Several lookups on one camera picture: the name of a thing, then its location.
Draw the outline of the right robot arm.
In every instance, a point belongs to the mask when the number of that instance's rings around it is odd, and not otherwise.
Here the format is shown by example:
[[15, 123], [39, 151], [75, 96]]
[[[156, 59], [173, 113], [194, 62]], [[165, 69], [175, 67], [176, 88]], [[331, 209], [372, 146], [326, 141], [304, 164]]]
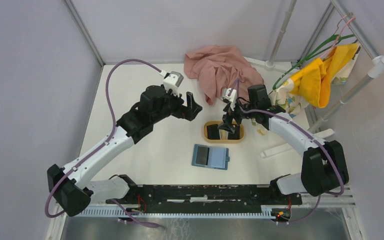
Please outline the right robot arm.
[[308, 193], [313, 197], [342, 195], [349, 182], [342, 145], [336, 140], [326, 141], [295, 123], [282, 107], [271, 103], [265, 85], [252, 85], [247, 91], [248, 99], [244, 99], [233, 88], [222, 90], [221, 99], [226, 106], [218, 128], [233, 134], [233, 122], [239, 125], [244, 119], [254, 119], [284, 139], [302, 157], [299, 173], [270, 182], [269, 199], [282, 204], [294, 193]]

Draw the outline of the blue card holder wallet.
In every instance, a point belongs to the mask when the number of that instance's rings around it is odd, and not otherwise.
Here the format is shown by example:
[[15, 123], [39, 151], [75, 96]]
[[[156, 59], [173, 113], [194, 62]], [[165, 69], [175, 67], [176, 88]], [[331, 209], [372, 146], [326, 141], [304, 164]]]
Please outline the blue card holder wallet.
[[[195, 163], [196, 150], [198, 146], [209, 148], [207, 165], [200, 165]], [[209, 168], [209, 169], [216, 169], [216, 170], [227, 170], [229, 161], [230, 161], [229, 149], [226, 147], [207, 146], [207, 145], [201, 145], [201, 144], [194, 145], [193, 153], [192, 153], [192, 161], [191, 161], [191, 165], [194, 167]]]

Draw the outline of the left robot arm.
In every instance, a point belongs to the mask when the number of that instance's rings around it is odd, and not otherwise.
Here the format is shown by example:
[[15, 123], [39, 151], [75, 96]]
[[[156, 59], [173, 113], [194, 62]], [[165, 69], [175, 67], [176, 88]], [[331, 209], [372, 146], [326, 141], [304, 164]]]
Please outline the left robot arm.
[[173, 116], [193, 121], [202, 111], [191, 92], [186, 99], [175, 96], [162, 85], [150, 85], [140, 95], [139, 102], [126, 112], [111, 132], [95, 147], [63, 167], [54, 164], [47, 170], [50, 196], [63, 212], [74, 217], [94, 202], [122, 200], [133, 203], [137, 190], [128, 177], [93, 181], [93, 177], [123, 151], [150, 134], [154, 124]]

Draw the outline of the dark grey credit card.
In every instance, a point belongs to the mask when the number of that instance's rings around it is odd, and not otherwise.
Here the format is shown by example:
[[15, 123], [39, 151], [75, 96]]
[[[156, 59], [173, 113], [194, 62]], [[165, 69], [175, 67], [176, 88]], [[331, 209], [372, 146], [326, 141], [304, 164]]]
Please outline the dark grey credit card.
[[206, 126], [207, 139], [209, 140], [221, 140], [221, 133], [218, 124], [209, 124]]

